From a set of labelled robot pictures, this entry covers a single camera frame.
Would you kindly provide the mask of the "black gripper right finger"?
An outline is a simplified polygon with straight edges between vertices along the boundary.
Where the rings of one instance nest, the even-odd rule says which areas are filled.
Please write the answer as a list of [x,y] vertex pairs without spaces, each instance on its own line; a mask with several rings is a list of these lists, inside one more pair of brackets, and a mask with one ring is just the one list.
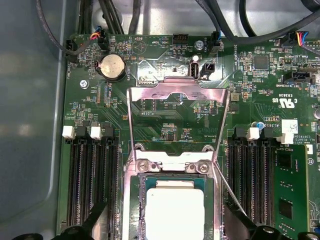
[[289,240],[270,225],[256,225],[241,210],[224,209],[224,233],[229,240]]

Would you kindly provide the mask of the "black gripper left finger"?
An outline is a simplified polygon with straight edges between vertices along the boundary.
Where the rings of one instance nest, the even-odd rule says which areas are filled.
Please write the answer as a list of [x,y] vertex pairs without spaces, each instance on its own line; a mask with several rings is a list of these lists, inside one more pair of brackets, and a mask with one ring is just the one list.
[[105,202],[97,203],[82,225],[73,225],[52,240],[107,240],[108,239],[108,208]]

